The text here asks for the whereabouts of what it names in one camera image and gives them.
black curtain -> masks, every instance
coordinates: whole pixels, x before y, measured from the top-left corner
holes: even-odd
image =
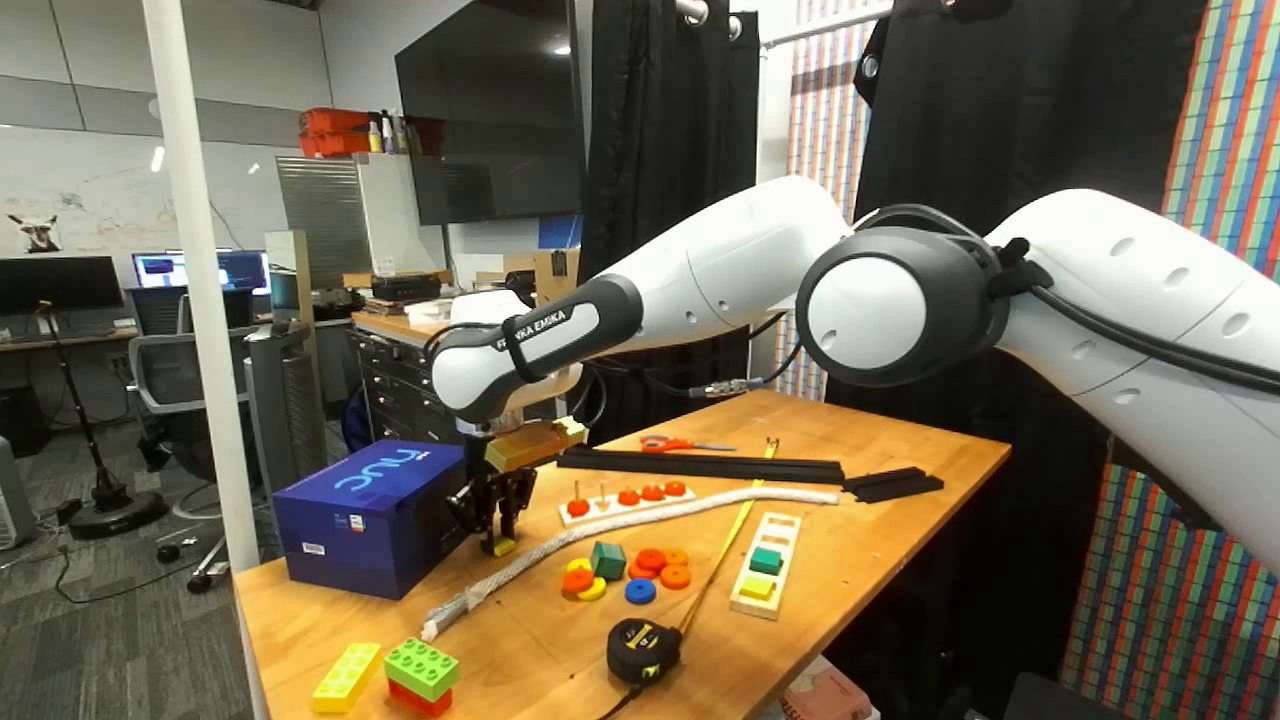
[[[755,181],[755,17],[729,0],[689,24],[675,0],[597,0],[593,157],[580,274]],[[689,413],[681,386],[744,373],[744,335],[593,365],[609,413],[597,438]]]
[[[1073,182],[1159,208],[1199,10],[1204,0],[1013,0],[1004,17],[881,24],[857,73],[873,102],[857,213],[913,199],[991,230]],[[1062,655],[1105,431],[996,350],[891,390],[831,385],[828,400],[1017,445],[946,546],[873,613],[881,635],[857,626],[844,650],[886,686],[886,714],[946,700],[1001,714],[1017,671],[1054,677]]]

robotic arm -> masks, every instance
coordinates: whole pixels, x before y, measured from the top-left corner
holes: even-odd
[[[1105,191],[1054,191],[988,238],[931,208],[844,222],[810,181],[729,195],[559,303],[446,329],[423,385],[459,418],[559,394],[580,359],[725,335],[794,298],[802,350],[909,385],[1001,348],[1195,494],[1280,572],[1280,286]]]

television screen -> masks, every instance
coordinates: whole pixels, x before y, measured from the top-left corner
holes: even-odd
[[[580,213],[572,0],[470,0],[397,57],[423,222]]]
[[[0,310],[118,306],[111,257],[9,257],[0,260]]]
[[[271,263],[260,249],[217,250],[220,285],[230,291],[271,295]],[[134,286],[189,286],[181,250],[131,250]]]

yellow toy block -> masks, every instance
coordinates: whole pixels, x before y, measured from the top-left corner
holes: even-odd
[[[345,714],[378,650],[378,643],[346,643],[345,655],[312,686],[312,712]]]

black base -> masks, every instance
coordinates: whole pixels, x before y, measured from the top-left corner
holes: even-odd
[[[138,493],[138,494],[122,494],[111,504],[88,504],[67,520],[67,532],[74,541],[105,541],[105,536],[118,536],[143,525],[155,525],[159,517],[166,517],[166,504],[159,493]]]

